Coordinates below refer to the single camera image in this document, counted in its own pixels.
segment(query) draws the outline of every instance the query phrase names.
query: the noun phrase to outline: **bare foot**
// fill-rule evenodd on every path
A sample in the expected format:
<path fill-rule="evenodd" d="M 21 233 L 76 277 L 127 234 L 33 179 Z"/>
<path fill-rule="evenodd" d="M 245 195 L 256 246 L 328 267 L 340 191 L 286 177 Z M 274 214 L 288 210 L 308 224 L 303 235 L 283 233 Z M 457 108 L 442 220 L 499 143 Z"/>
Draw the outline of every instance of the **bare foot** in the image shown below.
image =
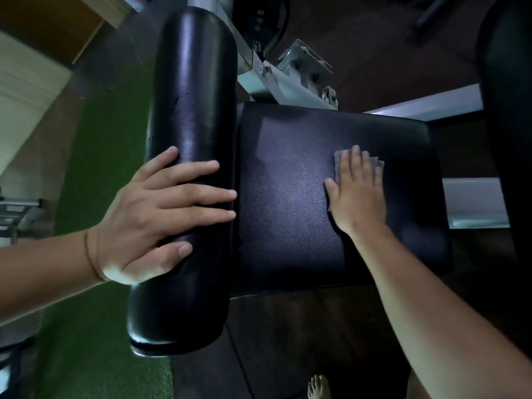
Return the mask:
<path fill-rule="evenodd" d="M 331 391 L 329 390 L 329 381 L 325 375 L 314 375 L 309 382 L 309 389 L 307 390 L 309 399 L 331 399 Z"/>

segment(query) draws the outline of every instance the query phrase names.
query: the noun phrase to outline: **hand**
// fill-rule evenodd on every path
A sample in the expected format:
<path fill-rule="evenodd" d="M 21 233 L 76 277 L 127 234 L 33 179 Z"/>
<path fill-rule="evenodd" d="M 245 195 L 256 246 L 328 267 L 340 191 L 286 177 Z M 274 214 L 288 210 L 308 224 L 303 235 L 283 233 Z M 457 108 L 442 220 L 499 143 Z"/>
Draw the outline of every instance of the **hand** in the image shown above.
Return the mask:
<path fill-rule="evenodd" d="M 330 212 L 336 225 L 353 237 L 366 229 L 386 225 L 386 203 L 382 191 L 382 168 L 371 168 L 369 153 L 354 146 L 351 165 L 347 152 L 340 159 L 339 185 L 330 178 L 325 180 L 329 195 Z"/>
<path fill-rule="evenodd" d="M 87 252 L 103 279 L 122 284 L 144 282 L 173 269 L 192 252 L 188 242 L 157 247 L 164 238 L 198 226 L 231 221 L 234 211 L 196 206 L 226 203 L 236 191 L 186 183 L 216 172 L 217 161 L 166 168 L 176 147 L 142 166 L 116 194 L 102 222 L 87 231 Z"/>

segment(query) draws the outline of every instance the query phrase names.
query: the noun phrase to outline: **forearm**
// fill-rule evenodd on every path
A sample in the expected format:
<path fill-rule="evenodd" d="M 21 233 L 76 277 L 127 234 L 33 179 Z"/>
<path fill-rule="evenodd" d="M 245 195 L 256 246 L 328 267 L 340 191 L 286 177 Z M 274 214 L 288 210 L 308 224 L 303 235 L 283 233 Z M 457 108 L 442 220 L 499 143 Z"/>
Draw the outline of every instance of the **forearm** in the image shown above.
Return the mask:
<path fill-rule="evenodd" d="M 103 282 L 85 231 L 0 249 L 0 325 Z"/>
<path fill-rule="evenodd" d="M 532 395 L 529 360 L 387 227 L 352 238 L 405 355 L 433 399 Z"/>

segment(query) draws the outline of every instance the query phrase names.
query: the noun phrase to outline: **black leather seat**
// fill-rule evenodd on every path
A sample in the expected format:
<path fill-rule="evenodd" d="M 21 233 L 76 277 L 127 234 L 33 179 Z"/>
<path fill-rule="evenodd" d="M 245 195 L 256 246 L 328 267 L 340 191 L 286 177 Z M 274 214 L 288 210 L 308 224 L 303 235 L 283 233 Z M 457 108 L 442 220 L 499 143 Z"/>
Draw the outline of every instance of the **black leather seat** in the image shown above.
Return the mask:
<path fill-rule="evenodd" d="M 147 158 L 177 145 L 181 161 L 217 159 L 220 172 L 199 181 L 234 187 L 239 197 L 233 224 L 177 236 L 195 248 L 181 269 L 131 289 L 136 353 L 178 354 L 214 341 L 230 295 L 371 282 L 331 221 L 323 187 L 334 177 L 334 151 L 354 144 L 386 162 L 396 236 L 436 273 L 450 269 L 442 176 L 426 124 L 275 104 L 237 108 L 235 41 L 197 8 L 166 24 L 155 76 Z"/>
<path fill-rule="evenodd" d="M 532 0 L 499 0 L 477 43 L 480 90 L 515 250 L 532 262 Z"/>

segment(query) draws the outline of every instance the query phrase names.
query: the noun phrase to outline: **dark floor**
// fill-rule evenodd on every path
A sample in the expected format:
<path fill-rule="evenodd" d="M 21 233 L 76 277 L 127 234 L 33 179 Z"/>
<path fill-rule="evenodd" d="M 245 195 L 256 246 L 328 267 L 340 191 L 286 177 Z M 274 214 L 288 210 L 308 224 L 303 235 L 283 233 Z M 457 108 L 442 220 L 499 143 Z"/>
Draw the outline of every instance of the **dark floor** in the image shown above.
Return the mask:
<path fill-rule="evenodd" d="M 364 112 L 478 82 L 475 40 L 496 0 L 455 0 L 423 38 L 411 27 L 427 4 L 411 0 L 291 0 L 291 19 L 277 58 L 295 39 L 306 42 L 334 70 L 339 110 Z M 77 73 L 112 86 L 123 67 L 153 58 L 161 22 L 183 0 L 154 0 L 87 53 Z M 83 78 L 73 82 L 83 91 Z M 431 124 L 444 177 L 490 177 L 482 113 Z M 455 272 L 446 282 L 527 353 L 530 299 L 508 230 L 453 233 Z M 404 397 L 409 366 L 374 287 L 248 297 L 230 304 L 223 335 L 211 346 L 171 360 L 175 397 L 306 397 L 315 373 L 326 374 L 333 397 Z"/>

